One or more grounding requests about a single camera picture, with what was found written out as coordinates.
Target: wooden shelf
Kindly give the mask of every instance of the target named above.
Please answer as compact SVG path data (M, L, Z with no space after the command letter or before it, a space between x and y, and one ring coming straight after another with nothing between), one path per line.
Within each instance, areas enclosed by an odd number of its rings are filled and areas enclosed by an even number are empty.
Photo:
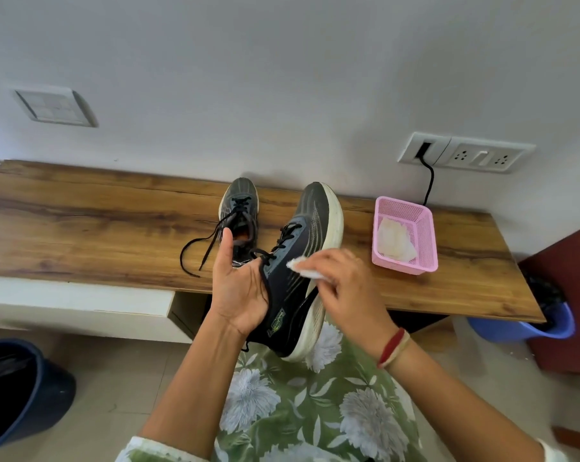
M228 184L5 161L0 165L0 276L211 292L178 262L208 236ZM258 246L270 249L300 193L258 188ZM490 214L433 209L440 268L411 276L371 264L375 201L340 197L344 247L368 263L391 309L543 321ZM197 271L207 243L189 248Z

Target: floor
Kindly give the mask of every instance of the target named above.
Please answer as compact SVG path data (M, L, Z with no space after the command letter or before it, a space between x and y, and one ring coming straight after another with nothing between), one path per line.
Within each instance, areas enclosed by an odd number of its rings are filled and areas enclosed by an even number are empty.
M488 402L534 437L556 445L551 422L580 431L580 378L548 376L524 344L496 345L455 318L458 347L433 356ZM3 331L35 343L73 373L76 400L52 429L0 448L0 462L112 461L147 419L170 383L185 344ZM417 413L424 455L430 462L453 458ZM564 449L580 462L580 451Z

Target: hand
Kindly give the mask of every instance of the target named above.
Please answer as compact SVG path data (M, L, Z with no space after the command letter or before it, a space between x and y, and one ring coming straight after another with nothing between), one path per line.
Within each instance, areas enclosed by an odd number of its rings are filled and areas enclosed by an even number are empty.
M268 296L255 259L239 269L232 267L232 232L224 228L213 266L213 301L209 314L228 322L245 338L264 319Z
M363 261L347 249L325 249L296 268L316 270L332 281L317 281L325 310L349 340L378 361L398 327Z

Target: black sneaker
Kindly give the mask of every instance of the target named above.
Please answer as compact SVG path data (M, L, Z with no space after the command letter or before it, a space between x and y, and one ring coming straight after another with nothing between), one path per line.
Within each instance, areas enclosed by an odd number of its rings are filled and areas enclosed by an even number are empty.
M300 197L290 222L270 253L261 249L260 274L268 293L268 313L249 334L248 342L264 344L289 362L301 361L316 344L324 322L316 283L286 264L298 256L338 248L343 238L343 211L330 186L311 183Z
M249 252L255 247L258 238L258 209L260 209L260 201L258 200L258 191L249 178L237 178L226 190L222 201L219 204L219 222L215 226L215 230L206 238L195 238L188 242L180 254L181 268L193 277L200 277L199 275L189 272L183 265L183 253L185 250L196 241L211 240L211 244L207 252L202 258L202 264L198 270L202 270L202 266L209 257L209 253L215 244L215 241L221 239L221 234L225 227L232 230L234 237L234 251L232 253L232 265L240 267L245 263L251 261Z

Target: dark blue bucket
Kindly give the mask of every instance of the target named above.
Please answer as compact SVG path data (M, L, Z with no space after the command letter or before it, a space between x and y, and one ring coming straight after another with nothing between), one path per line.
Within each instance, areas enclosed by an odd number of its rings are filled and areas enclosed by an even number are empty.
M62 419L76 394L76 380L20 339L0 339L0 357L27 363L0 377L0 446L42 432Z
M490 342L519 342L534 337L567 339L574 335L574 317L567 303L560 303L553 309L555 326L548 331L540 331L522 321L502 321L497 319L467 318L476 333Z

